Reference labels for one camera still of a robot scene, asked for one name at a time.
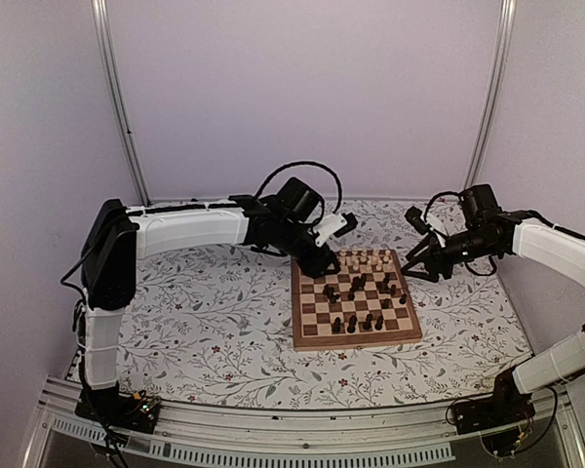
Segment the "aluminium frame post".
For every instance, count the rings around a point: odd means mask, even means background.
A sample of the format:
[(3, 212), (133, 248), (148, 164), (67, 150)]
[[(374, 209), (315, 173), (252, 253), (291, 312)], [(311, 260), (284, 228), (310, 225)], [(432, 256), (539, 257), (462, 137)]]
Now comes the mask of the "aluminium frame post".
[(516, 0), (502, 0), (500, 2), (499, 21), (492, 55), (491, 71), (487, 85), (486, 99), (468, 170), (463, 183), (464, 188), (474, 185), (482, 170), (497, 104), (500, 99), (508, 56), (511, 50), (516, 9)]
[(91, 5), (102, 68), (118, 127), (120, 141), (127, 160), (129, 173), (138, 200), (142, 205), (148, 206), (151, 204), (151, 198), (147, 189), (141, 163), (137, 156), (134, 132), (123, 96), (119, 69), (113, 47), (108, 5), (104, 0), (93, 0)]

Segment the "front aluminium rail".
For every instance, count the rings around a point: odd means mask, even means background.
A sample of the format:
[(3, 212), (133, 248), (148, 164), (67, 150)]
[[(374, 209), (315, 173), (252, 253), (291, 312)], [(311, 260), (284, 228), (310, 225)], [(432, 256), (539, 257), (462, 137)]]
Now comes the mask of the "front aluminium rail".
[(49, 378), (24, 467), (585, 467), (585, 434), (563, 389), (533, 418), (460, 433), (454, 402), (375, 409), (239, 409), (165, 401), (152, 433), (76, 413), (77, 383)]

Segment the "wooden chess board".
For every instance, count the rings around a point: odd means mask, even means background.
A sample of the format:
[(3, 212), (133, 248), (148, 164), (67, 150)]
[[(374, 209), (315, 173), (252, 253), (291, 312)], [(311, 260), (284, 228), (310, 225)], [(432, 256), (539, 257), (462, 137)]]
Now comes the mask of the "wooden chess board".
[(416, 343), (422, 330), (397, 252), (343, 249), (336, 274), (312, 279), (292, 265), (293, 349)]

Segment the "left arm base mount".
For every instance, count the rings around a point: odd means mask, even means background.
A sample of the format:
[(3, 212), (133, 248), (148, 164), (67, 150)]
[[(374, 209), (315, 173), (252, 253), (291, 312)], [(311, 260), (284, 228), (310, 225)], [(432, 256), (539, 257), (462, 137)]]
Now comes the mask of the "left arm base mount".
[(153, 434), (161, 402), (158, 395), (149, 395), (145, 390), (122, 394), (118, 383), (102, 390), (93, 390), (83, 383), (75, 414), (106, 427)]

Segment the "dark chess piece left cluster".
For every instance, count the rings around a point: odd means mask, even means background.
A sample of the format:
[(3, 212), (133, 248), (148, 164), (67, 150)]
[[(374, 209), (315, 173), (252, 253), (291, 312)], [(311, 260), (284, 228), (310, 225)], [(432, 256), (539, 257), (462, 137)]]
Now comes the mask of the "dark chess piece left cluster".
[(323, 289), (323, 296), (330, 304), (336, 304), (340, 298), (340, 294), (335, 291), (335, 287), (325, 285)]

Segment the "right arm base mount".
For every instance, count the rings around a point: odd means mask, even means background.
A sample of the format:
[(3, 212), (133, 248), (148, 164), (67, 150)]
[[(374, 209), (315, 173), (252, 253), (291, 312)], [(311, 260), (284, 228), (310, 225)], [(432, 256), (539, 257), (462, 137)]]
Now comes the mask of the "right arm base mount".
[(494, 391), (486, 398), (463, 397), (448, 407), (445, 418), (458, 435), (479, 433), (484, 450), (496, 457), (513, 456), (530, 434), (535, 408), (530, 395)]

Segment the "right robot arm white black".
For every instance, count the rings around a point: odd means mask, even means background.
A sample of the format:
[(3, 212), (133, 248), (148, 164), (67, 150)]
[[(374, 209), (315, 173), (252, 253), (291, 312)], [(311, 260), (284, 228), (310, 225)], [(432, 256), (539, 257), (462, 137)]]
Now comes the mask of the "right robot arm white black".
[[(454, 265), (469, 265), (485, 257), (496, 262), (506, 255), (532, 260), (550, 268), (585, 289), (585, 236), (546, 219), (535, 210), (507, 212), (497, 203), (488, 184), (473, 185), (457, 193), (465, 229), (449, 235), (428, 210), (411, 207), (407, 222), (422, 240), (407, 254), (405, 276), (436, 283), (449, 279)], [(495, 396), (485, 405), (485, 417), (504, 425), (523, 406), (521, 395), (585, 372), (585, 324), (494, 380)]]

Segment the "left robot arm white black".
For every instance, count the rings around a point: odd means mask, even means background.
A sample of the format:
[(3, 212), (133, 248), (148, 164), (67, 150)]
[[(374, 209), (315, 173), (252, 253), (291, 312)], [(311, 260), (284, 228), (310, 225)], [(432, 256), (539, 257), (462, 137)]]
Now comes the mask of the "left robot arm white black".
[(71, 268), (81, 276), (75, 290), (83, 312), (76, 319), (83, 352), (81, 381), (92, 390), (89, 409), (105, 423), (125, 415), (116, 354), (122, 316), (137, 289), (137, 262), (188, 248), (231, 245), (293, 258), (301, 271), (319, 278), (338, 271), (328, 245), (356, 226), (351, 214), (325, 212), (322, 195), (296, 177), (274, 195), (262, 191), (231, 195), (222, 202), (166, 208), (129, 208), (118, 199), (104, 202)]

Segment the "floral patterned table mat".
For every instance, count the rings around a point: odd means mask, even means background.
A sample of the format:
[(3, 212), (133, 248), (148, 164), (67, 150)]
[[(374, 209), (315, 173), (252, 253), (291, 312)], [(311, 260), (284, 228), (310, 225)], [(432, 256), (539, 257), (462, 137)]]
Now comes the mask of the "floral patterned table mat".
[(115, 355), (126, 393), (252, 409), (333, 410), (424, 404), (484, 394), (531, 355), (488, 265), (449, 280), (408, 279), (422, 337), (414, 344), (298, 352), (291, 265), (234, 246), (153, 255)]

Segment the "right aluminium frame post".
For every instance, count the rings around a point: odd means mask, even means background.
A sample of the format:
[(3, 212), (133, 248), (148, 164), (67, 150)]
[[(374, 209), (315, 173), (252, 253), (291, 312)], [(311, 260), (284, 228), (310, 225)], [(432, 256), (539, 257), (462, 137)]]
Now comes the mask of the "right aluminium frame post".
[(482, 170), (497, 104), (500, 99), (508, 56), (511, 50), (516, 9), (516, 0), (502, 0), (500, 2), (499, 21), (492, 55), (491, 71), (487, 85), (486, 99), (468, 170), (463, 183), (464, 188), (474, 185)]

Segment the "left aluminium frame post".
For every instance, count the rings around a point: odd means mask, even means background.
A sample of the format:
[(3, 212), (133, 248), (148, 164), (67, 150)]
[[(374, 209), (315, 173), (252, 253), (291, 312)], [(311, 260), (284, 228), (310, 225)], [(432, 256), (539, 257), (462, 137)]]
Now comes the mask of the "left aluminium frame post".
[(142, 205), (148, 206), (151, 204), (151, 198), (147, 189), (141, 163), (137, 156), (134, 132), (123, 96), (119, 69), (113, 47), (108, 5), (104, 0), (93, 0), (91, 5), (102, 68), (118, 127), (120, 141), (127, 160), (129, 173), (138, 200)]

